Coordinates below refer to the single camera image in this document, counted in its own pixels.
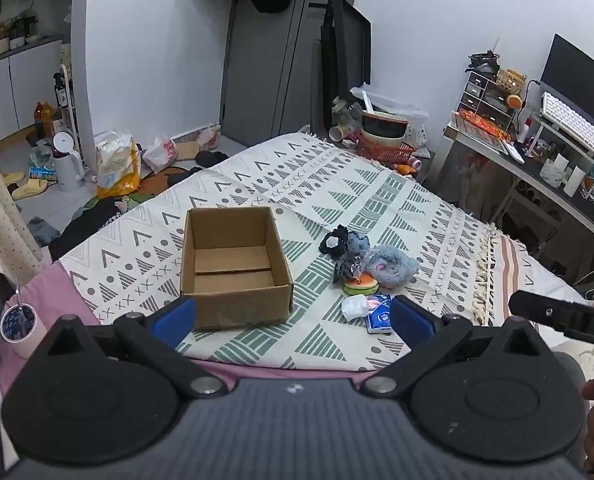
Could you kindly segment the blue tissue pack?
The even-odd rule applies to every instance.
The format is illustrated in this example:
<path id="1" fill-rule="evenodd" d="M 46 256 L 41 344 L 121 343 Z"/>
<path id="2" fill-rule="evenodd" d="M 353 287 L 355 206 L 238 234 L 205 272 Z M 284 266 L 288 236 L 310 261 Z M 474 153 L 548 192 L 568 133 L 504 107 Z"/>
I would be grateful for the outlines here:
<path id="1" fill-rule="evenodd" d="M 391 298 L 388 295 L 374 295 L 367 296 L 367 306 L 369 312 L 365 317 L 365 324 L 367 324 L 367 332 L 371 335 L 384 334 L 389 335 L 393 333 L 393 327 L 390 322 L 390 305 Z"/>

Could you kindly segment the grey pink plush paw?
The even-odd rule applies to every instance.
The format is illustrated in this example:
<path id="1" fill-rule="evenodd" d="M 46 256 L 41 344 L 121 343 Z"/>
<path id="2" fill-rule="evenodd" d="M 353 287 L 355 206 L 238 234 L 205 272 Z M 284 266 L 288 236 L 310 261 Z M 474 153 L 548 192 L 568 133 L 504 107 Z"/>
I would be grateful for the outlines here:
<path id="1" fill-rule="evenodd" d="M 364 258 L 364 271 L 386 289 L 407 284 L 419 272 L 419 261 L 409 257 L 399 248 L 378 245 L 371 248 Z"/>

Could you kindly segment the plush hamburger toy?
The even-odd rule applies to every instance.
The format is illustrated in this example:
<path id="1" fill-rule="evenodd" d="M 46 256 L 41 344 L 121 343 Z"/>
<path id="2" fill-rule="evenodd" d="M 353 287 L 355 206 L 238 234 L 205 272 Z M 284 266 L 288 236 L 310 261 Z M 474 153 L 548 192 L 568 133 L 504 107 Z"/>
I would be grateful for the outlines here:
<path id="1" fill-rule="evenodd" d="M 376 278 L 367 273 L 362 273 L 359 278 L 351 278 L 345 281 L 343 291 L 350 295 L 367 295 L 375 294 L 379 289 L 379 284 Z"/>

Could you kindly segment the white soft packet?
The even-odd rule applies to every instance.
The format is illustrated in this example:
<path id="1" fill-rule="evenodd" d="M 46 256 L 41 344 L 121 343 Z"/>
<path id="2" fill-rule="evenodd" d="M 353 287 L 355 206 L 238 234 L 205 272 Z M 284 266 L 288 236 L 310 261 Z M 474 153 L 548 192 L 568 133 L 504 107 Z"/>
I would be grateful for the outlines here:
<path id="1" fill-rule="evenodd" d="M 340 304 L 340 311 L 347 322 L 365 318 L 371 312 L 369 299 L 364 295 L 346 297 Z"/>

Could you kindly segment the black sequin pouch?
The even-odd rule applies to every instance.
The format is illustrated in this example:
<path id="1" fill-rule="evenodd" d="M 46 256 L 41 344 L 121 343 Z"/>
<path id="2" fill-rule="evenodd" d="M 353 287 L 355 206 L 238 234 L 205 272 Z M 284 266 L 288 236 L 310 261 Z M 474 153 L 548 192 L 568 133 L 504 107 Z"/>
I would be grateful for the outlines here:
<path id="1" fill-rule="evenodd" d="M 366 252 L 345 252 L 335 261 L 333 282 L 358 282 L 365 267 Z"/>

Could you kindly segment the black felt cat patch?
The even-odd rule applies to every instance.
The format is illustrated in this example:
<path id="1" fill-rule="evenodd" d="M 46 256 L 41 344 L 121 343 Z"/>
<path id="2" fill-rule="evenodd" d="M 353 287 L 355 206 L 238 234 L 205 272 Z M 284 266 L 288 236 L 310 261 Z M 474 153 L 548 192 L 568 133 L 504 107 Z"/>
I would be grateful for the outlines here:
<path id="1" fill-rule="evenodd" d="M 319 251 L 323 255 L 329 255 L 333 259 L 340 258 L 347 252 L 348 248 L 348 229 L 341 224 L 332 232 L 326 234 L 321 240 Z"/>

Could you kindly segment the white blue paper cup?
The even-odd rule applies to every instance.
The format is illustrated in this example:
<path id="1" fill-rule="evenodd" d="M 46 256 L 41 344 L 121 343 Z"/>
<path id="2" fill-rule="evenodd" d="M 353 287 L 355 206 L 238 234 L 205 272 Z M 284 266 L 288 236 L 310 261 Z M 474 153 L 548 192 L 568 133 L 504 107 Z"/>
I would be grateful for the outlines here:
<path id="1" fill-rule="evenodd" d="M 35 352 L 47 333 L 42 320 L 30 304 L 17 304 L 8 308 L 0 322 L 2 339 L 12 352 L 27 360 Z"/>

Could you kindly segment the red plastic basket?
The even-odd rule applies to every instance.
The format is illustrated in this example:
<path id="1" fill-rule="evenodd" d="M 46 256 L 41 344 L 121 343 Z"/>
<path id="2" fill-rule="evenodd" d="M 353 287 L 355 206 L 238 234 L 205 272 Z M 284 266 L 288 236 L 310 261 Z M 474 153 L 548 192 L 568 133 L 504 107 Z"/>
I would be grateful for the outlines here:
<path id="1" fill-rule="evenodd" d="M 408 165 L 419 170 L 423 162 L 413 155 L 411 145 L 399 142 L 396 146 L 377 144 L 365 136 L 358 141 L 357 153 L 364 158 L 376 160 L 385 165 Z"/>

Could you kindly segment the white red plastic bag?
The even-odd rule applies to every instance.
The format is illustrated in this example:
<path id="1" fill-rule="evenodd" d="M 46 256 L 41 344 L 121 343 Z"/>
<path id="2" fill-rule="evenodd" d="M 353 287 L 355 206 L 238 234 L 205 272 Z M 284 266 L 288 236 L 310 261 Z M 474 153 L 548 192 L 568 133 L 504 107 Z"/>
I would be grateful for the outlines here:
<path id="1" fill-rule="evenodd" d="M 171 139 L 156 138 L 155 142 L 143 152 L 143 162 L 154 174 L 168 168 L 178 158 L 178 148 Z"/>

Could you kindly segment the white electric kettle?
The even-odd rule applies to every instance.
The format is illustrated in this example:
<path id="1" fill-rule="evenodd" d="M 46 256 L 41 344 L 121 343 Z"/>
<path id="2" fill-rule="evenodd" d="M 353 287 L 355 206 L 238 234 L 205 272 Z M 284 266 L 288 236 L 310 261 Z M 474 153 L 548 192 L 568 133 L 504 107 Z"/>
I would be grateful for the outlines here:
<path id="1" fill-rule="evenodd" d="M 55 133 L 53 150 L 58 188 L 64 193 L 76 191 L 84 181 L 85 170 L 81 155 L 74 148 L 73 137 L 66 131 Z"/>

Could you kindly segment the yellow slippers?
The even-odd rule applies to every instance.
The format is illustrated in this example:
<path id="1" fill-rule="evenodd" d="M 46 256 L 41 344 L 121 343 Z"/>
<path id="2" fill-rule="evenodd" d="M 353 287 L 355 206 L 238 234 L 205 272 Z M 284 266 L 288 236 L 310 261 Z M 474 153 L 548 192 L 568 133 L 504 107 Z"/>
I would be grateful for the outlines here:
<path id="1" fill-rule="evenodd" d="M 25 200 L 26 198 L 42 194 L 48 187 L 45 179 L 25 178 L 22 172 L 9 172 L 3 174 L 4 184 L 13 200 Z"/>

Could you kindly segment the tape roll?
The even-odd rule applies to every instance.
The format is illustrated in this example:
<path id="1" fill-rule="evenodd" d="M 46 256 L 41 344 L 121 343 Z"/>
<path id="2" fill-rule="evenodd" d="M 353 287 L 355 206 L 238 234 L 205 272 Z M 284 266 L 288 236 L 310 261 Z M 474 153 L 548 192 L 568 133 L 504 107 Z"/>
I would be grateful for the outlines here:
<path id="1" fill-rule="evenodd" d="M 329 140 L 334 143 L 343 142 L 348 136 L 348 131 L 344 127 L 339 125 L 332 126 L 329 128 Z"/>

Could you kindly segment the small drawer organizer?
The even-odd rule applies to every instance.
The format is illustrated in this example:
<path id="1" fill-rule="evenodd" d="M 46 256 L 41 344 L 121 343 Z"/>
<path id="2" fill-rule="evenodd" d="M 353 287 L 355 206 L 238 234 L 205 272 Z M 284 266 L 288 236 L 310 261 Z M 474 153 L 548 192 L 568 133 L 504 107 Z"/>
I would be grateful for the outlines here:
<path id="1" fill-rule="evenodd" d="M 506 76 L 504 70 L 501 76 L 489 76 L 468 70 L 468 79 L 457 105 L 459 110 L 472 110 L 477 115 L 493 122 L 507 133 L 518 132 L 518 113 L 506 105 L 509 94 L 522 97 L 524 84 Z"/>

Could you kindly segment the black computer monitor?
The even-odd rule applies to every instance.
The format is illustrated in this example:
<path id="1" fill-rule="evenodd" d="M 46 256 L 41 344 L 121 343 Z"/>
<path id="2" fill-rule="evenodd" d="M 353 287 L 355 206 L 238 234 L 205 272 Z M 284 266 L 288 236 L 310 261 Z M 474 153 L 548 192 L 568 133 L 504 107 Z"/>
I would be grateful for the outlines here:
<path id="1" fill-rule="evenodd" d="M 594 125 L 593 58 L 555 34 L 540 81 L 573 103 Z"/>

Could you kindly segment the black leaning panel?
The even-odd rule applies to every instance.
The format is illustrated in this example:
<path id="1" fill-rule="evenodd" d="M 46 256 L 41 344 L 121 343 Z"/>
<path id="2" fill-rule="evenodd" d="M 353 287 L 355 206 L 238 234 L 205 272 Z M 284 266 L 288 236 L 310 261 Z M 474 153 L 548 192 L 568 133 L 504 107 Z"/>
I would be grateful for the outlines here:
<path id="1" fill-rule="evenodd" d="M 371 82 L 372 25 L 346 0 L 310 3 L 325 11 L 321 26 L 323 126 L 333 126 L 333 102 L 357 101 L 352 88 Z"/>

